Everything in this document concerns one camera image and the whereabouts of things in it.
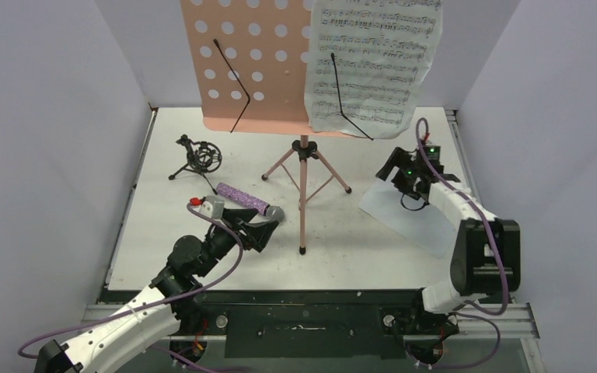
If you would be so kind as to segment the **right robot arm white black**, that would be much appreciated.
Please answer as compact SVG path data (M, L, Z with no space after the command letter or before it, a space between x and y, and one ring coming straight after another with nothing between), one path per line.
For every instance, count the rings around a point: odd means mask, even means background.
M445 172L440 154L440 146L424 142L413 151L396 147L375 174L391 181L402 196L436 208L456 229L448 278L422 288L408 312L410 327L418 333L443 326L466 305L502 315L521 276L518 222L485 209L458 176Z

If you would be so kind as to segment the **pink perforated music stand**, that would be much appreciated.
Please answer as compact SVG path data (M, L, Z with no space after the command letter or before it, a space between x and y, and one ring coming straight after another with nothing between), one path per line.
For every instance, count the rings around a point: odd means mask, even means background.
M265 173L267 180L296 155L298 251L305 254L308 164L316 160L345 193L351 187L312 140L304 107L311 1L181 1L197 76L203 123L213 131L296 136Z

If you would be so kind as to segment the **purple glitter microphone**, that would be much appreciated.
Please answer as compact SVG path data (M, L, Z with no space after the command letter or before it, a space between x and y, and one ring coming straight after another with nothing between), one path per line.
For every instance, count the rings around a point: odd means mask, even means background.
M219 183L215 190L220 196L227 198L232 202L257 210L257 212L265 218L279 222L285 220L285 212L281 207L269 204L265 200L255 197L250 193L244 192L243 190L226 183Z

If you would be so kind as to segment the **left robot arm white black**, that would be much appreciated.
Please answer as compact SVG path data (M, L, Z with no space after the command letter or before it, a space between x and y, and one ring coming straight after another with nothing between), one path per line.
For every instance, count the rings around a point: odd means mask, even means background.
M36 372L115 372L163 337L194 333L201 324L196 297L210 288L200 278L231 249L261 252L280 225L276 220L255 222L254 208L226 208L216 216L189 211L209 222L205 237L178 238L151 283L114 314L76 327L78 336L65 342L49 336L34 356Z

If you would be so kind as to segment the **white sheet music paper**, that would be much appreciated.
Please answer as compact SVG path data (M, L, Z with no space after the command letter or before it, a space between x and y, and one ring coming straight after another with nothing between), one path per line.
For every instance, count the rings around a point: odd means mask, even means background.
M418 105L443 25L441 1L315 1L304 104L315 132L392 139Z
M359 208L403 236L411 245L436 258L453 251L457 228L432 206L405 197L390 182L375 180Z

